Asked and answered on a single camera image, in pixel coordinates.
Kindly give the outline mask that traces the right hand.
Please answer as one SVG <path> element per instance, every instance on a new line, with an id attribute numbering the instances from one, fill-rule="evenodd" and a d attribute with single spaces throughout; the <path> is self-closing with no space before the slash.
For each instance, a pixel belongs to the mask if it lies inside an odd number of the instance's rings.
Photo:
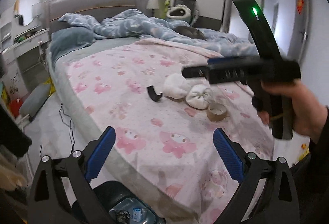
<path id="1" fill-rule="evenodd" d="M 310 137 L 314 143 L 319 142 L 327 121 L 328 108 L 319 102 L 301 80 L 293 83 L 262 82 L 262 88 L 270 94 L 290 98 L 295 114 L 294 131 Z"/>

